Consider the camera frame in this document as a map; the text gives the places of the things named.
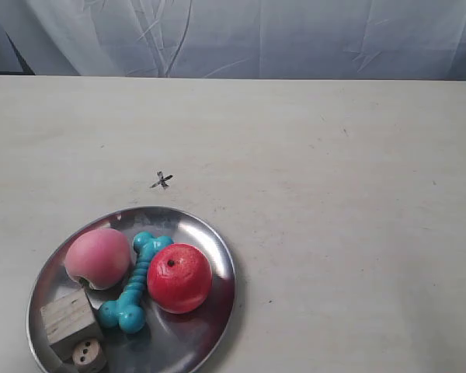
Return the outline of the round metal plate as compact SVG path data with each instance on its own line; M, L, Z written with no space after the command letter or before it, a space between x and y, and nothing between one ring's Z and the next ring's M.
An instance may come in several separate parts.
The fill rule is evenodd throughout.
M125 336L104 333L105 372L195 372L212 355L231 325L237 281L235 261L227 243L204 220L172 207L131 207L97 218L68 237L44 263L33 286L26 321L30 350L43 372L74 372L71 359L61 360L50 347L40 310L46 304L81 289L68 278L64 257L70 244L95 228L114 228L128 239L142 231L167 235L200 249L210 261L212 289L196 310L173 315L160 309L147 295L142 298L147 324Z

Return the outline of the black cross table mark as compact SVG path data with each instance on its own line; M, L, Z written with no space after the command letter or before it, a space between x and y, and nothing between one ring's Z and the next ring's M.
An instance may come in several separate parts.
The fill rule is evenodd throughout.
M154 189L156 187L161 187L163 190L166 190L169 188L169 181L173 178L172 174L169 174L167 176L164 175L163 171L158 171L157 173L158 180L154 182L150 188Z

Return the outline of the red apple toy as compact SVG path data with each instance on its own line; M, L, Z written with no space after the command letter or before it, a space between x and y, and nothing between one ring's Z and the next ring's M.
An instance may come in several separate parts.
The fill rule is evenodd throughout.
M194 246L171 244L150 262L148 293L167 312L183 314L193 311L203 304L211 287L209 260Z

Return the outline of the pink peach toy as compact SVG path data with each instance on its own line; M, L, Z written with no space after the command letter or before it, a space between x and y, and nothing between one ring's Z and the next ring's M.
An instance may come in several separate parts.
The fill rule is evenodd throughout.
M112 228L98 228L79 236L64 258L68 276L76 282L84 280L94 290L116 285L131 263L126 236Z

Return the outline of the teal rubber bone toy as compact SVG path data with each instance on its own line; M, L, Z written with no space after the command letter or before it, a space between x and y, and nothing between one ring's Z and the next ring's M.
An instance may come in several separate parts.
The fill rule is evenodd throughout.
M126 334L139 332L146 323L145 310L140 306L141 296L147 290L147 275L152 259L173 240L150 232L135 235L132 246L137 254L134 269L116 300L104 302L98 309L98 322L102 328L118 327Z

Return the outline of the white cloth backdrop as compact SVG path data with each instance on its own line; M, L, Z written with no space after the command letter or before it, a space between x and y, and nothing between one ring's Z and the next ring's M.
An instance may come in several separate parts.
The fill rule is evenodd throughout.
M0 73L466 80L466 1L0 1Z

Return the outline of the wooden block cube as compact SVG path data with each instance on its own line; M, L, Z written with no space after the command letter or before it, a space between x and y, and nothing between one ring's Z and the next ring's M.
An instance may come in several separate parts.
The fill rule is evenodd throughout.
M50 349L68 360L75 346L87 339L103 340L102 330L83 289L73 291L40 309Z

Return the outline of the small wooden die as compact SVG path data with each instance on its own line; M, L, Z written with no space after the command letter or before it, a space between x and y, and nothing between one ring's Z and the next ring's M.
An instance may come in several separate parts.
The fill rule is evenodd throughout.
M71 358L80 373L100 372L106 366L105 354L100 342L95 338L78 343Z

